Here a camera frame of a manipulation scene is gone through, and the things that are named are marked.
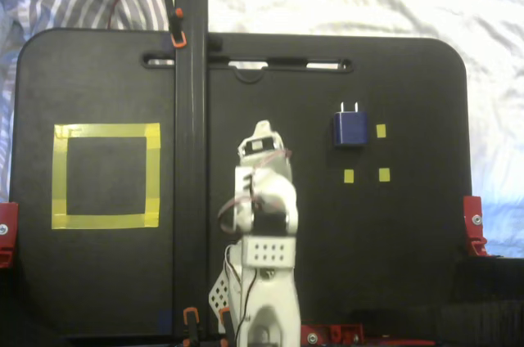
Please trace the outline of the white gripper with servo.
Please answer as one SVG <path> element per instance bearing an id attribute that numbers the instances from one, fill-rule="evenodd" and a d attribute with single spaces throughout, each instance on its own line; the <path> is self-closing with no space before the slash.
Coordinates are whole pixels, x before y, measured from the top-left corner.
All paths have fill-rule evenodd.
<path id="1" fill-rule="evenodd" d="M 238 147 L 239 165 L 253 169 L 267 168 L 278 174 L 290 174 L 289 150 L 278 133 L 273 133 L 271 123 L 261 120 L 255 125 L 252 137 Z"/>

